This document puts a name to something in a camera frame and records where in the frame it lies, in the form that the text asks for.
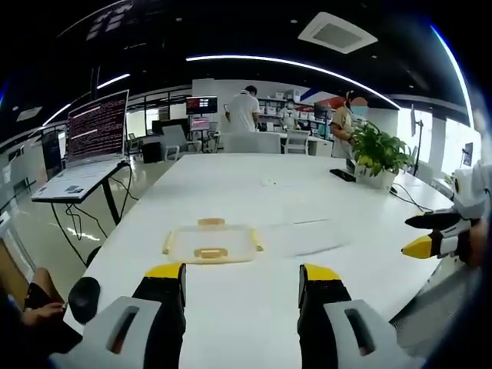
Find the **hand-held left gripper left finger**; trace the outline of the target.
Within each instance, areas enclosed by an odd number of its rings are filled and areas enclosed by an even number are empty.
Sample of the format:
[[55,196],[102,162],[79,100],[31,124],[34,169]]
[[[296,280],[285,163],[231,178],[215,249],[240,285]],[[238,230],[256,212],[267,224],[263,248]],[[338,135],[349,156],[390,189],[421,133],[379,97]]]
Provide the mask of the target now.
[[186,264],[148,270],[131,297],[119,297],[85,323],[55,368],[177,368],[186,329]]

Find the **person's right hand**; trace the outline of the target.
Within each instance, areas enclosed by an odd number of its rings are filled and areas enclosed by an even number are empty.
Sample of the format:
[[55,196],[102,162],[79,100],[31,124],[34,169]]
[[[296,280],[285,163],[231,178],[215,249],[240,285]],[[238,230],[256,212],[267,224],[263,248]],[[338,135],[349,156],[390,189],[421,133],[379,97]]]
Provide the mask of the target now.
[[470,229],[470,257],[468,264],[471,267],[476,268],[481,265],[487,249],[488,226],[489,222],[482,219]]

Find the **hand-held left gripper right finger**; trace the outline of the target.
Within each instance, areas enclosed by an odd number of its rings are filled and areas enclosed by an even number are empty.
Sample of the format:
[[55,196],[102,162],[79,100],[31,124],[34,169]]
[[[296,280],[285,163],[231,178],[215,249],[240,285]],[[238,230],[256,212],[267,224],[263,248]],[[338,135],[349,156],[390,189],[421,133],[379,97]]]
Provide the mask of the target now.
[[351,298],[330,268],[299,268],[298,336],[303,368],[421,368],[369,304]]

